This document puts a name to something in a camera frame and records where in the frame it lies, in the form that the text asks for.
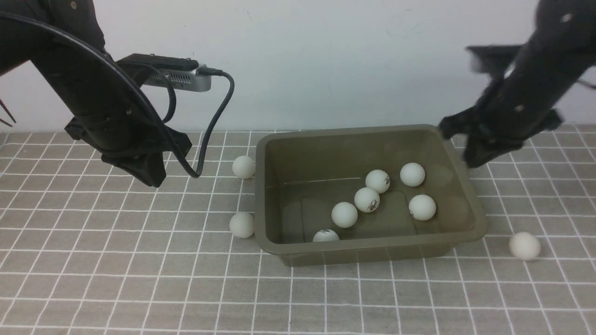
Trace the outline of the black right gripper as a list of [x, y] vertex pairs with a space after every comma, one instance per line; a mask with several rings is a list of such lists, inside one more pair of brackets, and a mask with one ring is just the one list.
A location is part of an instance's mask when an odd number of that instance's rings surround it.
[[462, 159], [469, 169], [479, 168], [512, 150], [532, 136], [562, 125], [557, 110], [528, 105], [473, 106], [439, 122], [445, 139], [466, 135]]

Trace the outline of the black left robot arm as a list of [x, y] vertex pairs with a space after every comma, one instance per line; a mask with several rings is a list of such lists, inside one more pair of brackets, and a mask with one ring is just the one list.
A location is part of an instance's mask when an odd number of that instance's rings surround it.
[[91, 0], [1, 2], [1, 73], [31, 62], [72, 112], [67, 134], [157, 188], [166, 178], [163, 153], [186, 155], [191, 141], [161, 125], [137, 82], [149, 70], [117, 64], [105, 44]]

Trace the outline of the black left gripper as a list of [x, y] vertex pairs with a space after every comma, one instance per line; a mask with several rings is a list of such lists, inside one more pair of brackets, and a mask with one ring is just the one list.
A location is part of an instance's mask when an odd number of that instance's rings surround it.
[[122, 169], [148, 187], [158, 188], [166, 178], [163, 153], [179, 149], [187, 154], [192, 144], [187, 135], [168, 128], [168, 142], [158, 127], [138, 117], [125, 117], [86, 127], [73, 117], [65, 131], [73, 140], [95, 148], [102, 161]]

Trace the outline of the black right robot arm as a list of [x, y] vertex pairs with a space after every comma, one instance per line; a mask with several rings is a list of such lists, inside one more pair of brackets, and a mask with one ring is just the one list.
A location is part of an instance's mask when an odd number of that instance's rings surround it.
[[475, 169], [519, 150], [563, 122], [555, 105], [595, 65], [596, 3], [541, 0], [521, 45], [470, 45], [471, 68], [490, 83], [475, 104], [443, 117], [443, 138], [467, 136], [463, 161]]

